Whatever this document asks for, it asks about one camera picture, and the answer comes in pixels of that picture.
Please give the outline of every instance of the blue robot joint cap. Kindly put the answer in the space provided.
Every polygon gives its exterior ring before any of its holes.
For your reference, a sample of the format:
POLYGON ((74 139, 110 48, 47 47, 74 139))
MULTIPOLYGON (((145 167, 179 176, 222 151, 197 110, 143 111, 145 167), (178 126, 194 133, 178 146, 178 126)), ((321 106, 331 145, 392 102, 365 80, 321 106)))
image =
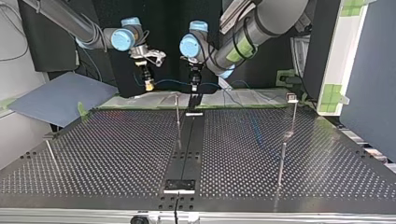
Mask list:
POLYGON ((190 30, 208 31, 208 25, 205 21, 192 21, 190 22, 190 30))
POLYGON ((111 35, 111 44, 119 51, 126 51, 134 46, 134 33, 128 29, 118 29, 111 35))
POLYGON ((126 25, 142 25, 140 23, 139 18, 137 17, 131 17, 131 18, 125 18, 121 21, 121 25, 122 26, 126 26, 126 25))
POLYGON ((185 35, 180 41, 180 52, 188 58, 194 58, 198 56, 201 50, 201 46, 198 40, 193 35, 185 35))

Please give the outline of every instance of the black metal plate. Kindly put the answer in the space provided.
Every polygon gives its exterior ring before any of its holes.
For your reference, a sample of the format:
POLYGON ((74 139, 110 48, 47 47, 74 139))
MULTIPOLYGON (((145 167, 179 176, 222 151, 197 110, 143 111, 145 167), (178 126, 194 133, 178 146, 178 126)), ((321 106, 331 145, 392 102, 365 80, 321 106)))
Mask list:
POLYGON ((157 209, 176 119, 172 110, 97 111, 52 142, 56 161, 44 145, 3 170, 0 206, 157 209))
POLYGON ((299 108, 294 125, 292 108, 207 110, 203 132, 194 210, 396 212, 394 173, 310 109, 299 108))

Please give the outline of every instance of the optical breadboard table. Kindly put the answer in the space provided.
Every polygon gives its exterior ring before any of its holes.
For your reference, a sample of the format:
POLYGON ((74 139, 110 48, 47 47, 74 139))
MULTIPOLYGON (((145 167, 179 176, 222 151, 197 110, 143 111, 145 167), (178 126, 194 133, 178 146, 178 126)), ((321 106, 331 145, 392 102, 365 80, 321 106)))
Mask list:
POLYGON ((309 107, 95 110, 0 172, 5 211, 396 214, 396 176, 309 107), (281 186, 282 145, 286 143, 281 186), (169 180, 193 193, 164 193, 169 180))

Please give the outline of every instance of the white wall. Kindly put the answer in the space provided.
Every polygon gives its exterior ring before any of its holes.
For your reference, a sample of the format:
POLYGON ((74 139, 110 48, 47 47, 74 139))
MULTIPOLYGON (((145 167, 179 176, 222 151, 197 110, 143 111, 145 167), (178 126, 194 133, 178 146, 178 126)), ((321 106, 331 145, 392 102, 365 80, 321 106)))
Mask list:
MULTIPOLYGON (((0 1, 18 7, 17 0, 0 1)), ((8 9, 5 11, 21 28, 16 17, 8 9)), ((7 23, 0 12, 0 60, 18 56, 25 48, 24 37, 7 23)), ((17 60, 0 62, 0 102, 43 85, 44 75, 35 72, 30 52, 17 60)), ((40 144, 42 136, 48 132, 50 126, 47 123, 0 108, 0 169, 40 144)))

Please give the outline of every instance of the perforated metal surface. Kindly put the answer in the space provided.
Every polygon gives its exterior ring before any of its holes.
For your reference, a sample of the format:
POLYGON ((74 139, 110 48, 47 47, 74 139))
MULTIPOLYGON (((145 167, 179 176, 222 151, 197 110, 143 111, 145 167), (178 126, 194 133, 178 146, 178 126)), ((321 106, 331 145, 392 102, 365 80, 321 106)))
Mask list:
POLYGON ((310 111, 299 109, 292 125, 292 108, 209 110, 200 196, 396 202, 396 185, 391 172, 310 111), (283 142, 288 146, 277 191, 283 142))
POLYGON ((97 111, 21 160, 3 194, 49 197, 154 197, 177 139, 175 111, 97 111))

